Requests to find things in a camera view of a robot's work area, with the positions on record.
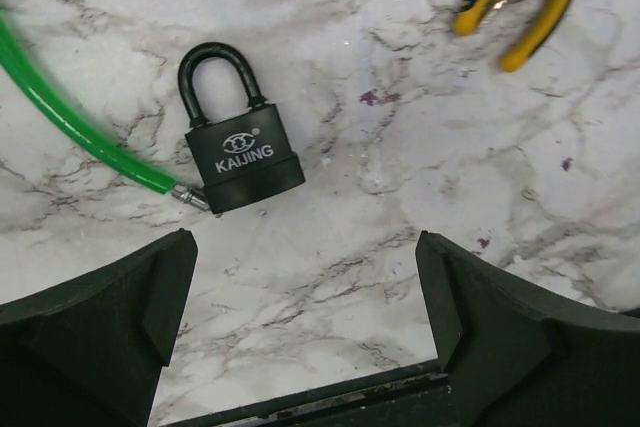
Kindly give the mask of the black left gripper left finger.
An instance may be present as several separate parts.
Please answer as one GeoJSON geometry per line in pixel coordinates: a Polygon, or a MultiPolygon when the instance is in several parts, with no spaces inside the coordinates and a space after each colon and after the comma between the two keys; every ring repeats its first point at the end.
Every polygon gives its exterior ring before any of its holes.
{"type": "Polygon", "coordinates": [[[180,229],[1,306],[4,426],[145,426],[198,247],[180,229]]]}

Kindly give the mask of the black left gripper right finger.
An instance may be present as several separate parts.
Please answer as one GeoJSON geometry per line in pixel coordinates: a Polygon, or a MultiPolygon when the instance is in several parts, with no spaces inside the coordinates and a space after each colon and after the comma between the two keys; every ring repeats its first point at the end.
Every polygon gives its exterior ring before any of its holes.
{"type": "Polygon", "coordinates": [[[638,425],[637,309],[570,300],[436,233],[415,257],[461,425],[638,425]]]}

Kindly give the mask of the black Kaijing padlock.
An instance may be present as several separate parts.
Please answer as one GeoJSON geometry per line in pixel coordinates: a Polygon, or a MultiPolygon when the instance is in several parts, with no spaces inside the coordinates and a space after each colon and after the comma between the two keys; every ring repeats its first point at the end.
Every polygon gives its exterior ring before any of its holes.
{"type": "Polygon", "coordinates": [[[262,94],[248,61],[237,49],[221,42],[192,48],[180,63],[177,81],[191,126],[185,138],[212,213],[245,207],[305,182],[277,106],[262,94]],[[196,68],[214,58],[235,68],[248,99],[246,113],[219,122],[204,114],[193,82],[196,68]]]}

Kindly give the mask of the green cable lock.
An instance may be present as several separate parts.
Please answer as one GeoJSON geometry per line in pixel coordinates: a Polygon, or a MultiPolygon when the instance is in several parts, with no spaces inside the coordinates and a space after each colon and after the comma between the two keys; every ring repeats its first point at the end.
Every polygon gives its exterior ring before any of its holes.
{"type": "Polygon", "coordinates": [[[1,25],[1,66],[17,88],[67,138],[118,174],[202,211],[204,194],[139,160],[82,118],[36,70],[6,24],[1,25]]]}

